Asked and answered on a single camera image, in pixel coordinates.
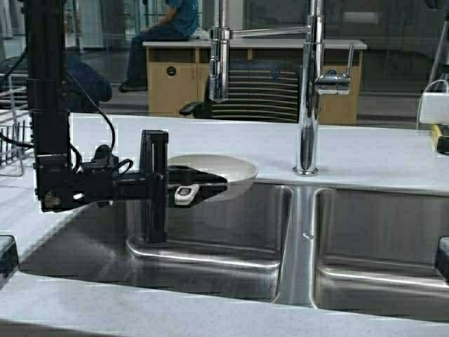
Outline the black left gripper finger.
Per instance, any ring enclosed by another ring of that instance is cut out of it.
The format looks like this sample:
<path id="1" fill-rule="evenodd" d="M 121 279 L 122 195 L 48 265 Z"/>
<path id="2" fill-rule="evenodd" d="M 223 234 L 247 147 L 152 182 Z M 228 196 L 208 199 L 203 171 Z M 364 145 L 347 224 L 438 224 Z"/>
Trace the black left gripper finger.
<path id="1" fill-rule="evenodd" d="M 227 191 L 223 184 L 174 185 L 168 189 L 168 208 L 190 208 Z"/>
<path id="2" fill-rule="evenodd" d="M 227 179 L 189 166 L 170 165 L 168 167 L 169 185 L 207 185 L 227 184 Z"/>

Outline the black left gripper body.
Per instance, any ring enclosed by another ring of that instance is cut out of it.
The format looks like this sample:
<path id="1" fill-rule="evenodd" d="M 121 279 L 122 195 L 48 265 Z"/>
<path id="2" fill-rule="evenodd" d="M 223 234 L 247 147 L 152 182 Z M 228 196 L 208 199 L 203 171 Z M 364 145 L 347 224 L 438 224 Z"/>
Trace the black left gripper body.
<path id="1" fill-rule="evenodd" d="M 130 159 L 114 160 L 114 196 L 117 201 L 138 206 L 139 222 L 132 239 L 139 244 L 159 244 L 167 240 L 166 193 L 168 174 L 168 133 L 143 130 L 140 140 L 140 165 L 136 173 L 121 173 Z"/>

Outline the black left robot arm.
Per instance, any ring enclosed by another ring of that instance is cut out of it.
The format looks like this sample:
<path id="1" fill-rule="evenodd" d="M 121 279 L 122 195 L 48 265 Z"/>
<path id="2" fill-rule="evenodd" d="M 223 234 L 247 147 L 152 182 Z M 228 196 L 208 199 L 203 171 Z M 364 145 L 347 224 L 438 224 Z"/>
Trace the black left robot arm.
<path id="1" fill-rule="evenodd" d="M 64 5 L 25 1 L 27 103 L 32 118 L 35 194 L 42 211 L 69 211 L 89 204 L 141 200 L 145 222 L 141 239 L 167 240 L 166 211 L 190 207 L 225 192 L 226 178 L 187 165 L 168 163 L 168 133 L 144 130 L 140 168 L 122 171 L 108 145 L 84 162 L 72 154 L 67 106 Z"/>

